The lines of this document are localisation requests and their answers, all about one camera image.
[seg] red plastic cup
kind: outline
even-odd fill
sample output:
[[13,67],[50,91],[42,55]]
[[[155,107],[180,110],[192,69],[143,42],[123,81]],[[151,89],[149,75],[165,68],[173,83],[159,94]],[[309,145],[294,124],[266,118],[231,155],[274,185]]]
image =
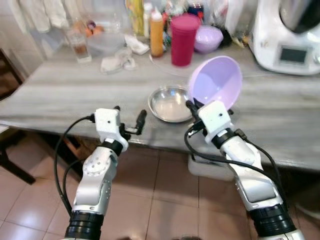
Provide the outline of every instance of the red plastic cup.
[[200,19],[191,14],[172,19],[171,63],[173,65],[183,67],[191,63],[200,25]]

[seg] orange bottle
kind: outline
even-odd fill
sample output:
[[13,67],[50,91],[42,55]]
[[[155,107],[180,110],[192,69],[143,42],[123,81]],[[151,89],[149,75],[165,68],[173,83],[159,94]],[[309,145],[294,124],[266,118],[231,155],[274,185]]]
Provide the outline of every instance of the orange bottle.
[[151,14],[150,22],[150,48],[151,55],[155,58],[161,57],[164,54],[163,32],[164,21],[161,13],[155,8],[155,11]]

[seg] purple bowl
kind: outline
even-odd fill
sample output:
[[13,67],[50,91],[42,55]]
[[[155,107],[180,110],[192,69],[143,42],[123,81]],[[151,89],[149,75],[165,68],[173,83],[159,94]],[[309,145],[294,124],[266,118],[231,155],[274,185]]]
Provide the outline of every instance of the purple bowl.
[[194,48],[199,53],[208,54],[216,50],[224,36],[222,32],[214,26],[201,26],[195,37]]
[[221,101],[229,110],[239,97],[243,75],[238,63],[228,56],[217,56],[201,64],[189,80],[188,95],[203,104]]

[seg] marble countertop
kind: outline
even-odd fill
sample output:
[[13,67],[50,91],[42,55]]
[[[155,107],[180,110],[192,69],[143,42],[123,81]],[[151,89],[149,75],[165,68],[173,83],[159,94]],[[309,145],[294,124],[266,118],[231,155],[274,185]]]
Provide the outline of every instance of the marble countertop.
[[[135,56],[136,71],[100,73],[101,58],[81,66],[64,47],[42,64],[10,98],[0,102],[0,125],[61,134],[73,121],[98,108],[121,107],[121,122],[134,126],[142,109],[148,116],[141,136],[131,142],[186,151],[184,133],[191,121],[163,122],[152,115],[149,95],[159,86],[188,83],[188,71],[205,59],[227,55],[240,64],[243,90],[232,108],[233,123],[264,147],[281,166],[320,171],[320,76],[289,76],[261,69],[248,49],[232,46],[210,56],[195,55],[189,69],[169,66],[170,54],[152,63]],[[95,125],[82,122],[72,134],[96,138]],[[191,143],[205,153],[219,154],[201,134]]]

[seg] stainless steel bowl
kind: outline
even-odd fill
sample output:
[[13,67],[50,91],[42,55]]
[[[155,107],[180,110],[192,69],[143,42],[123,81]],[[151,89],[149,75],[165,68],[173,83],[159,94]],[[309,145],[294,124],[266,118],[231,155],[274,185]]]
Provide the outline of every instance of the stainless steel bowl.
[[188,93],[182,86],[162,86],[148,99],[151,112],[157,118],[169,123],[181,123],[192,118],[186,107]]

